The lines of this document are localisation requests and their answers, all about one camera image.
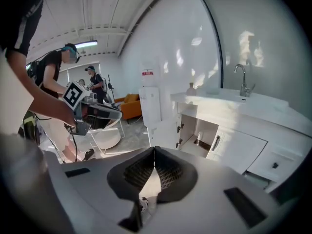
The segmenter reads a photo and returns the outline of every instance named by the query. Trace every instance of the black pad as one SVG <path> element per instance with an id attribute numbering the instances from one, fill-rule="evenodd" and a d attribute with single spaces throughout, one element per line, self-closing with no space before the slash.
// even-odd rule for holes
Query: black pad
<path id="1" fill-rule="evenodd" d="M 184 198 L 195 186 L 196 168 L 175 155 L 155 147 L 155 168 L 160 178 L 161 192 L 157 203 L 169 203 Z"/>
<path id="2" fill-rule="evenodd" d="M 154 147 L 113 167 L 107 182 L 119 198 L 133 202 L 151 176 L 154 169 Z"/>

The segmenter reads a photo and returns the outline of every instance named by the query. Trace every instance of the sink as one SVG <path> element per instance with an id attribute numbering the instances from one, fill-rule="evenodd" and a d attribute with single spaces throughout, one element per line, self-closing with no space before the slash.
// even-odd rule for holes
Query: sink
<path id="1" fill-rule="evenodd" d="M 216 90 L 214 90 L 213 93 L 207 92 L 203 97 L 240 102 L 252 107 L 263 107 L 264 109 L 267 109 L 268 107 L 274 107 L 278 111 L 284 111 L 285 109 L 289 108 L 289 104 L 285 100 L 256 93 L 251 93 L 250 97 L 243 97 L 239 95 L 239 90 L 233 89 L 220 88 L 218 92 L 216 92 Z"/>

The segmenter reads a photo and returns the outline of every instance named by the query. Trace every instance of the cabinet door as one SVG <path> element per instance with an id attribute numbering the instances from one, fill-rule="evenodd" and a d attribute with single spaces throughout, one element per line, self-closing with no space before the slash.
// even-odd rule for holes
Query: cabinet door
<path id="1" fill-rule="evenodd" d="M 302 160 L 301 154 L 269 142 L 248 171 L 278 182 L 288 177 Z"/>
<path id="2" fill-rule="evenodd" d="M 163 120 L 152 124 L 147 128 L 148 137 L 151 146 L 160 146 L 170 149 L 178 149 L 180 133 L 177 132 L 177 127 L 181 124 L 181 116 L 170 120 Z"/>
<path id="3" fill-rule="evenodd" d="M 262 139 L 219 126 L 207 158 L 219 161 L 243 174 L 266 143 Z"/>

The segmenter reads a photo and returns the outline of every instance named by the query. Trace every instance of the cap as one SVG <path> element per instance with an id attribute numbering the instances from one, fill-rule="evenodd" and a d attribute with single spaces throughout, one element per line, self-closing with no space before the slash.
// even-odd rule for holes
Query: cap
<path id="1" fill-rule="evenodd" d="M 90 65 L 89 67 L 85 68 L 84 71 L 88 71 L 88 69 L 95 71 L 94 66 Z"/>
<path id="2" fill-rule="evenodd" d="M 76 46 L 72 43 L 65 44 L 65 47 L 71 47 L 75 52 L 77 52 Z"/>

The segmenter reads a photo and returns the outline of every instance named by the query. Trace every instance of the cabinet handle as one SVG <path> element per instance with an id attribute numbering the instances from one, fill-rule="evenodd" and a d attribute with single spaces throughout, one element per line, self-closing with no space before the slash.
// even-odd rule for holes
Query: cabinet handle
<path id="1" fill-rule="evenodd" d="M 278 167 L 278 164 L 275 162 L 272 166 L 272 168 L 276 169 Z"/>
<path id="2" fill-rule="evenodd" d="M 215 148 L 217 147 L 217 144 L 218 144 L 219 140 L 220 140 L 220 136 L 218 135 L 218 136 L 216 137 L 215 143 L 214 143 L 214 145 L 213 145 L 211 151 L 214 151 L 214 150 L 215 150 Z"/>

